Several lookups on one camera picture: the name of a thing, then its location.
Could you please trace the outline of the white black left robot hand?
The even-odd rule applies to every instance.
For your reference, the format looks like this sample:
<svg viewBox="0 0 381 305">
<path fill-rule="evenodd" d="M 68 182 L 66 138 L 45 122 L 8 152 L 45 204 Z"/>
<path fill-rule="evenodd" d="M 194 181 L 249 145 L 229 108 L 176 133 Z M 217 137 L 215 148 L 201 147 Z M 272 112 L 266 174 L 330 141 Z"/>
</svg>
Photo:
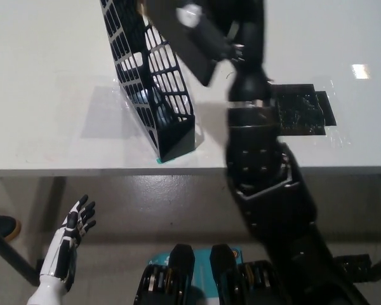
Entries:
<svg viewBox="0 0 381 305">
<path fill-rule="evenodd" d="M 88 195 L 85 194 L 72 206 L 62 225 L 56 230 L 40 276 L 52 276 L 70 290 L 76 272 L 77 248 L 85 234 L 95 226 L 94 215 L 95 202 L 88 203 Z"/>
</svg>

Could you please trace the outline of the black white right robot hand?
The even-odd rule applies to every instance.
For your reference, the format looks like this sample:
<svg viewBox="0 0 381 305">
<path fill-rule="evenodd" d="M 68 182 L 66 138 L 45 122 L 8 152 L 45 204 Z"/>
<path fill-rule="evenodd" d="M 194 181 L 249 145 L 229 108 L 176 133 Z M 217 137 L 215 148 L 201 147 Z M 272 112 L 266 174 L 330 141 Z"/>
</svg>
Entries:
<svg viewBox="0 0 381 305">
<path fill-rule="evenodd" d="M 268 80 L 263 1 L 177 1 L 176 16 L 205 57 L 235 60 L 242 71 Z"/>
</svg>

